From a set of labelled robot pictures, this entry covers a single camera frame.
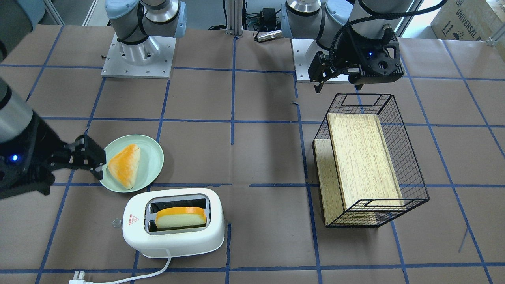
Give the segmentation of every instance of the toaster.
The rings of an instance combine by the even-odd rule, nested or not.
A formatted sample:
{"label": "toaster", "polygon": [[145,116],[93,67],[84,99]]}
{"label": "toaster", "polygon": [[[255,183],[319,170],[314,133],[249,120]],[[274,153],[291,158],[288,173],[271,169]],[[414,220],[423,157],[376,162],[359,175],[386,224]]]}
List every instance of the toaster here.
{"label": "toaster", "polygon": [[[194,227],[157,228],[156,213],[173,207],[200,207],[206,223]],[[225,220],[218,195],[208,188],[178,188],[138,194],[126,204],[123,237],[150,258],[208,253],[224,242]]]}

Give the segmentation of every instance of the white cable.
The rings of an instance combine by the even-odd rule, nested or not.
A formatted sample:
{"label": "white cable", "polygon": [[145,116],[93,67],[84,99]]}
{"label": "white cable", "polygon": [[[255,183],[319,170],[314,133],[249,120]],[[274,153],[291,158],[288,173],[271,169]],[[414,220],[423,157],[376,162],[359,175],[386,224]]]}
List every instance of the white cable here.
{"label": "white cable", "polygon": [[133,280],[144,279],[144,278],[149,278],[149,277],[153,277],[153,276],[156,276],[156,275],[160,275],[165,270],[167,270],[168,265],[170,264],[171,260],[172,260],[172,258],[169,258],[167,260],[167,264],[165,264],[165,267],[163,267],[160,271],[156,271],[156,272],[153,272],[151,274],[139,275],[139,276],[130,277],[130,278],[127,278],[127,279],[113,281],[113,282],[102,282],[102,283],[96,283],[95,282],[95,284],[120,284],[120,283],[124,283],[124,282],[129,282],[129,281],[133,281]]}
{"label": "white cable", "polygon": [[82,273],[79,273],[79,271],[76,271],[75,274],[74,274],[74,280],[70,280],[69,283],[70,284],[73,284],[73,283],[79,283],[79,284],[81,284],[81,283],[83,283],[83,284],[120,284],[120,283],[129,282],[129,281],[133,281],[133,280],[149,278],[149,277],[153,277],[153,276],[156,276],[156,275],[160,275],[161,273],[165,272],[165,270],[167,270],[168,265],[170,264],[171,260],[172,260],[172,258],[169,258],[167,260],[167,264],[165,264],[165,267],[163,267],[160,271],[153,272],[151,274],[130,277],[130,278],[127,278],[127,279],[113,281],[113,282],[100,282],[100,283],[98,283],[98,282],[84,281],[84,272],[81,271]]}

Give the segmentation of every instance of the light green plate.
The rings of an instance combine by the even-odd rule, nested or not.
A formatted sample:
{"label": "light green plate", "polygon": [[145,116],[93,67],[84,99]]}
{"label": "light green plate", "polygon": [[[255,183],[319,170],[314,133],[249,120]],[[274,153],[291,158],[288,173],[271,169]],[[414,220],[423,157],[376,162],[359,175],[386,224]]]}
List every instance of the light green plate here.
{"label": "light green plate", "polygon": [[140,164],[138,166],[137,180],[133,188],[127,190],[112,177],[107,164],[103,167],[104,178],[100,181],[103,186],[118,193],[130,193],[141,190],[153,182],[160,174],[163,167],[163,150],[160,144],[151,137],[132,134],[112,141],[105,147],[107,163],[109,160],[130,144],[137,144],[140,148]]}

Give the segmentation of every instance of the black wire basket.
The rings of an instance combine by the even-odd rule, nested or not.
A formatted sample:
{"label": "black wire basket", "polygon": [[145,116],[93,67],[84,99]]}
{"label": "black wire basket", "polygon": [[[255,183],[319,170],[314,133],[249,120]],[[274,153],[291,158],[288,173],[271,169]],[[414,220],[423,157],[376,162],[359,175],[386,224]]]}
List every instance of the black wire basket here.
{"label": "black wire basket", "polygon": [[[326,223],[326,227],[380,227],[429,201],[423,175],[393,95],[337,94],[326,114],[329,113],[378,115],[402,199],[375,199],[373,196],[360,199],[344,208],[344,212]],[[330,139],[326,117],[315,139]],[[402,206],[374,205],[384,201],[400,202]]]}

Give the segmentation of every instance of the bread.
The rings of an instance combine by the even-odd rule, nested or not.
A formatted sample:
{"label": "bread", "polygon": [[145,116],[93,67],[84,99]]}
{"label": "bread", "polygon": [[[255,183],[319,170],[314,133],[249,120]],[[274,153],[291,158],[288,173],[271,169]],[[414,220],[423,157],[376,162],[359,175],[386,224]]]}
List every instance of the bread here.
{"label": "bread", "polygon": [[180,228],[205,225],[207,218],[200,207],[172,207],[156,213],[156,227]]}
{"label": "bread", "polygon": [[125,188],[130,189],[137,180],[140,163],[140,148],[130,144],[116,154],[108,163],[111,175]]}

